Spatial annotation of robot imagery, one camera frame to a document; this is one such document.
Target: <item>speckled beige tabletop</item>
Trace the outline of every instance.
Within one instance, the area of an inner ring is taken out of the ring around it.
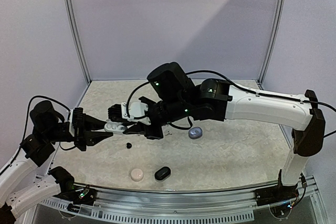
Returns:
[[[143,80],[94,81],[80,106],[84,112],[106,120],[107,109],[125,102],[130,92]],[[258,88],[254,81],[237,81]],[[140,89],[140,96],[158,101],[150,85]],[[187,120],[175,122],[188,126]],[[277,179],[289,147],[278,125],[247,121],[195,121],[203,137],[192,140],[188,131],[164,127],[164,139],[147,140],[144,136],[115,135],[86,152],[58,149],[52,167],[62,166],[75,181],[111,188],[141,190],[211,190],[264,183]],[[163,166],[172,170],[163,182],[154,173]],[[140,168],[144,178],[134,182],[130,172]]]

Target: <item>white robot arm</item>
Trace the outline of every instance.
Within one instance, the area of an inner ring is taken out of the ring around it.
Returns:
[[[279,172],[278,185],[256,190],[255,196],[258,205],[266,205],[297,195],[298,179],[308,158],[318,153],[323,144],[325,120],[317,107],[315,93],[261,91],[237,85],[227,78],[207,79],[195,86],[187,74],[176,62],[159,66],[147,79],[162,100],[154,102],[141,97],[139,102],[130,104],[129,97],[127,102],[108,109],[107,122],[84,114],[82,108],[72,110],[69,122],[64,122],[51,102],[38,103],[30,113],[33,133],[21,142],[17,154],[1,169],[0,219],[7,221],[3,223],[14,223],[24,211],[45,198],[73,189],[73,177],[56,167],[37,184],[13,193],[25,176],[48,159],[55,150],[54,143],[74,142],[75,147],[85,151],[87,146],[113,134],[142,134],[148,139],[161,139],[162,126],[188,116],[194,120],[247,119],[292,127],[293,145]]]
[[[156,103],[141,97],[140,102],[130,106],[130,98],[126,103],[113,105],[105,131],[160,139],[163,125],[188,116],[194,120],[247,119],[286,125],[293,128],[293,144],[279,172],[278,186],[256,191],[256,199],[258,204],[265,205],[298,194],[302,170],[323,144],[326,123],[315,93],[307,90],[305,94],[292,95],[251,89],[222,75],[226,80],[206,79],[195,86],[187,75],[197,72],[215,73],[209,70],[184,73],[176,62],[159,66],[147,80],[162,101]]]

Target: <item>black cable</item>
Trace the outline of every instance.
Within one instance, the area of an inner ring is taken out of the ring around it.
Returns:
[[[294,203],[294,205],[292,206],[292,209],[293,209],[293,207],[297,206],[298,203],[300,203],[300,202],[303,200],[303,198],[304,198],[304,196],[305,196],[305,194],[306,194],[306,189],[307,189],[307,188],[305,187],[304,190],[303,190],[303,194],[302,194],[301,198],[299,199],[298,202]]]
[[[61,143],[59,143],[59,147],[60,147],[63,151],[70,151],[70,150],[73,150],[74,148],[76,148],[75,146],[73,146],[73,147],[64,149],[64,148],[61,146]]]
[[[55,99],[53,98],[50,98],[50,97],[46,97],[44,95],[35,95],[33,96],[29,103],[28,103],[28,108],[27,108],[27,113],[26,113],[26,122],[25,122],[25,128],[24,128],[24,131],[23,131],[23,137],[22,137],[22,141],[25,139],[25,136],[26,136],[26,132],[27,132],[27,125],[28,125],[28,117],[29,117],[29,110],[30,110],[30,105],[32,103],[32,101],[36,98],[43,98],[43,99],[47,99],[49,101],[52,101],[54,103],[57,103],[58,105],[61,105],[63,108],[67,109],[69,112],[70,112],[70,109],[64,105],[63,103],[59,102],[59,101],[56,101]],[[11,166],[11,164],[15,161],[15,159],[17,158],[17,156],[19,155],[19,152],[21,151],[21,146],[19,146],[14,158],[11,160],[11,162],[0,172],[0,176]]]
[[[319,104],[319,105],[321,105],[321,106],[326,106],[327,108],[330,108],[330,109],[332,109],[334,112],[336,112],[336,108],[334,108],[333,106],[331,106],[330,104],[327,104],[327,103],[325,103],[325,102],[316,102],[316,101],[303,101],[303,102],[315,103],[315,104]],[[323,138],[326,138],[326,137],[328,137],[328,136],[331,136],[331,135],[333,135],[333,134],[335,134],[335,133],[336,133],[336,130],[333,131],[333,132],[328,133],[328,134],[325,135]]]
[[[145,82],[145,83],[143,83],[143,84],[137,86],[137,87],[131,92],[130,96],[128,97],[128,99],[127,99],[127,103],[126,103],[126,114],[127,114],[127,116],[128,116],[129,118],[130,118],[129,106],[130,106],[130,102],[131,102],[131,98],[132,98],[132,96],[134,95],[134,93],[135,93],[137,90],[139,90],[140,88],[142,88],[143,86],[145,86],[145,85],[147,85],[147,84],[149,84],[149,82]],[[144,116],[140,116],[140,117],[138,117],[138,118],[134,118],[134,119],[143,119],[143,118],[145,118],[145,117],[147,117],[147,116],[144,115]]]
[[[172,123],[169,123],[169,125],[175,129],[178,129],[178,130],[183,130],[183,131],[187,131],[187,130],[190,130],[192,127],[193,127],[193,123],[192,121],[190,120],[189,116],[188,116],[188,123],[189,123],[189,127],[181,127],[181,126],[177,126],[177,125],[174,125]]]
[[[256,91],[254,90],[251,90],[251,89],[245,89],[239,85],[237,85],[236,83],[234,83],[233,81],[231,81],[229,78],[227,78],[225,75],[221,74],[221,73],[218,73],[216,71],[212,71],[212,70],[196,70],[196,71],[191,71],[191,72],[188,72],[186,73],[186,75],[189,75],[189,74],[194,74],[194,73],[213,73],[213,74],[216,74],[220,77],[222,77],[224,80],[226,80],[227,82],[229,82],[232,86],[242,90],[242,91],[245,91],[247,93],[251,93],[251,94],[257,94]],[[262,97],[272,97],[272,98],[280,98],[280,99],[285,99],[285,100],[290,100],[290,101],[294,101],[294,102],[301,102],[300,99],[297,99],[297,98],[293,98],[293,97],[283,97],[281,95],[276,95],[276,94],[265,94],[265,93],[258,93],[259,96],[262,96]]]
[[[333,134],[335,134],[335,133],[336,133],[336,131],[332,131],[332,132],[328,133],[327,135],[324,135],[323,138],[326,138],[326,137],[328,137],[328,136],[331,136],[331,135],[333,135]]]
[[[245,91],[245,92],[247,92],[247,93],[251,93],[251,94],[257,94],[256,91],[251,90],[251,89],[243,88],[243,87],[237,85],[236,83],[234,83],[233,81],[231,81],[231,79],[227,78],[225,75],[223,75],[223,74],[221,74],[221,73],[218,73],[218,72],[216,72],[216,71],[212,71],[212,70],[196,70],[196,71],[188,72],[188,73],[186,73],[186,75],[194,74],[194,73],[212,73],[212,74],[216,74],[216,75],[222,77],[224,80],[226,80],[226,81],[229,82],[232,86],[236,87],[236,88],[239,89],[239,90],[242,90],[242,91]],[[127,103],[126,103],[126,113],[127,113],[127,116],[128,116],[128,117],[130,117],[130,113],[129,113],[129,104],[130,104],[130,101],[131,101],[132,96],[134,95],[134,93],[135,93],[137,90],[139,90],[141,87],[143,87],[143,86],[145,86],[145,85],[147,85],[147,84],[149,84],[149,82],[145,82],[145,83],[139,85],[139,86],[136,87],[136,88],[132,91],[132,93],[130,94],[130,96],[129,96],[128,100],[127,100]],[[276,95],[276,94],[258,93],[258,95],[259,95],[259,96],[262,96],[262,97],[279,98],[279,99],[289,100],[289,101],[293,101],[293,102],[301,102],[301,100],[300,100],[300,99],[297,99],[297,98],[293,98],[293,97],[284,97],[284,96]],[[309,101],[309,100],[303,100],[303,102],[304,102],[304,103],[317,103],[317,104],[319,104],[319,105],[326,106],[326,107],[332,109],[334,112],[336,112],[336,109],[335,109],[333,106],[331,106],[331,105],[329,105],[329,104],[327,104],[327,103],[324,103],[324,102],[315,102],[315,101]],[[144,115],[144,116],[141,116],[141,117],[138,117],[138,118],[134,118],[134,119],[142,119],[142,118],[145,118],[145,117],[146,117],[146,116]],[[333,134],[335,134],[335,133],[336,133],[336,130],[333,131],[333,132],[330,132],[330,133],[326,134],[323,138],[328,137],[328,136],[331,136],[331,135],[333,135]]]

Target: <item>purple-gray wall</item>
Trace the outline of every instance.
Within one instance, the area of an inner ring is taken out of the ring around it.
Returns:
[[[22,140],[29,99],[43,94],[75,106],[86,83],[64,0],[0,0],[0,27],[2,167]]]
[[[73,0],[93,80],[146,78],[177,61],[257,79],[277,0]]]
[[[264,88],[286,93],[316,92],[336,106],[336,0],[285,0],[279,33]],[[327,132],[336,129],[336,113],[321,107]],[[310,158],[330,223],[336,223],[336,135]]]

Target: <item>small black object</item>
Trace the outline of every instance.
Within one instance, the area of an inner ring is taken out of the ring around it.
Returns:
[[[160,170],[158,170],[154,177],[157,181],[164,181],[166,178],[168,178],[171,175],[172,171],[169,167],[164,166]]]

